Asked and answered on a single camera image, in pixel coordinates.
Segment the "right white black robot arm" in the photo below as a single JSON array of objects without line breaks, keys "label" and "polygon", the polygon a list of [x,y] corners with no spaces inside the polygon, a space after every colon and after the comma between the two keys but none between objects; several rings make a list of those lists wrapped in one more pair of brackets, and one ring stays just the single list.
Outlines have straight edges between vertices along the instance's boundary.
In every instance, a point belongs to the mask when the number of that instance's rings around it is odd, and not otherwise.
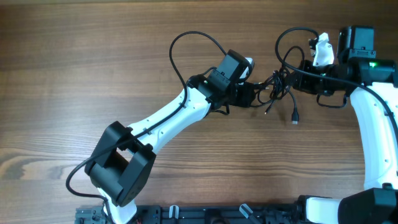
[{"label": "right white black robot arm", "polygon": [[343,199],[306,197],[304,220],[397,223],[397,64],[376,57],[372,27],[341,29],[336,51],[326,33],[308,44],[313,60],[302,60],[294,88],[317,97],[345,93],[358,119],[365,178],[363,191]]}]

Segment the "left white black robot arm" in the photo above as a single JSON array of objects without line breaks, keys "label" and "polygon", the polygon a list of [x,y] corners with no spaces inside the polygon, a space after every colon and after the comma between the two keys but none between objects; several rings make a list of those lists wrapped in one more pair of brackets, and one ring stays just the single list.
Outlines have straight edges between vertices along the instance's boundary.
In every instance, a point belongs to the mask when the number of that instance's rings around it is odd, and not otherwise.
[{"label": "left white black robot arm", "polygon": [[129,126],[115,121],[100,137],[86,174],[108,199],[104,212],[114,223],[129,223],[137,213],[134,199],[144,188],[158,152],[179,132],[237,98],[254,60],[229,50],[209,75],[194,75],[187,89],[153,115]]}]

